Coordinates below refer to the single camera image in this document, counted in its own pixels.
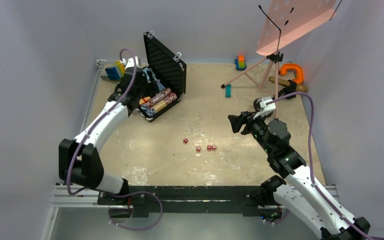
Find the purple chip stack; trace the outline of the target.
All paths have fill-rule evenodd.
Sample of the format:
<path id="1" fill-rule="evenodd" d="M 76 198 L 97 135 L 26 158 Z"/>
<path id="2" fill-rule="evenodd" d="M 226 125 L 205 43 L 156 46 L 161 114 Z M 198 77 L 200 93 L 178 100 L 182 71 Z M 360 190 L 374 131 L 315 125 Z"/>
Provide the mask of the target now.
<path id="1" fill-rule="evenodd" d="M 158 102 L 162 101 L 164 98 L 166 98 L 168 95 L 172 93 L 172 90 L 170 88 L 165 88 L 159 93 L 157 93 L 155 96 L 141 104 L 140 106 L 147 106 L 149 108 L 153 107 L 156 105 Z"/>

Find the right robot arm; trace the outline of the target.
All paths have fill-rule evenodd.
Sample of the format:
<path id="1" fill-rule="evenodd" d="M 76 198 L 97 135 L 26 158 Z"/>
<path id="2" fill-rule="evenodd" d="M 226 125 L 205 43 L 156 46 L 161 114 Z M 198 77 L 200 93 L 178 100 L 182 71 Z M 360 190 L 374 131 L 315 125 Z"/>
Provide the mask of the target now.
<path id="1" fill-rule="evenodd" d="M 286 207 L 305 223 L 320 240 L 364 240 L 371 228 L 364 217 L 346 210 L 312 176 L 312 169 L 291 147 L 287 124 L 280 120 L 265 122 L 254 112 L 229 115 L 234 133 L 250 134 L 267 154 L 276 175 L 261 184 L 259 202 L 274 202 Z"/>

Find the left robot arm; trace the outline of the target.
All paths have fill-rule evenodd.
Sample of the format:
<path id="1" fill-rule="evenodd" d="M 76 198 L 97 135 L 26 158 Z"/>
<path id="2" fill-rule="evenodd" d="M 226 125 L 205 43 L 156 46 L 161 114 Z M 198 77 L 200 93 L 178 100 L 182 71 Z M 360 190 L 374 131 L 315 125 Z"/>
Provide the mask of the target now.
<path id="1" fill-rule="evenodd" d="M 105 171 L 100 152 L 116 128 L 139 107 L 140 99 L 150 95 L 151 89 L 141 67 L 128 67 L 98 117 L 72 140 L 63 139 L 60 142 L 58 174 L 66 182 L 70 195 L 79 193 L 71 189 L 71 185 L 76 184 L 82 190 L 107 192 L 118 205 L 128 201 L 128 181 Z"/>

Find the red Texas Hold'em card deck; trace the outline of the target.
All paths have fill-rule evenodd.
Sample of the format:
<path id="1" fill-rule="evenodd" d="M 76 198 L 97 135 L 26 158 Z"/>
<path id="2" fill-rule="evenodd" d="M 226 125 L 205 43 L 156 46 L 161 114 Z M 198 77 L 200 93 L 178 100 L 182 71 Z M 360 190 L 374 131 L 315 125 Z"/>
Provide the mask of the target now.
<path id="1" fill-rule="evenodd" d="M 150 100 L 151 97 L 150 96 L 147 96 L 147 97 L 143 97 L 139 100 L 139 104 L 140 105 L 143 105 L 144 103 L 146 103 L 148 100 Z"/>

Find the red 100 chip stack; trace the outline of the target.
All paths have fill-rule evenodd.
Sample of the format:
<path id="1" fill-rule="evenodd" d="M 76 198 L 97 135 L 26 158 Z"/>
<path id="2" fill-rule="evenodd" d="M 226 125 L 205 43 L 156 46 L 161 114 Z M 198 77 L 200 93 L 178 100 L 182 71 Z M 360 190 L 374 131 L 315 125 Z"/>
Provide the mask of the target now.
<path id="1" fill-rule="evenodd" d="M 166 105 L 170 105 L 171 103 L 173 103 L 174 101 L 176 101 L 178 99 L 178 96 L 174 93 L 174 92 L 171 92 L 170 94 L 168 94 L 164 99 L 163 101 L 166 103 Z"/>

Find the yellow 50 chip stack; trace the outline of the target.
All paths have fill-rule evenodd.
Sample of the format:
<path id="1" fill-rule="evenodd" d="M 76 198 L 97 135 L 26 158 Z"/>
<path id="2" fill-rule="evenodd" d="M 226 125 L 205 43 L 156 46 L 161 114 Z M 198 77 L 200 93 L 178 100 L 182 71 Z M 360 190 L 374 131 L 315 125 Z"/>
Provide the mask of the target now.
<path id="1" fill-rule="evenodd" d="M 168 104 L 164 101 L 164 100 L 161 100 L 159 102 L 157 102 L 153 107 L 152 109 L 155 111 L 155 113 L 158 113 L 160 112 L 162 109 L 164 109 Z"/>

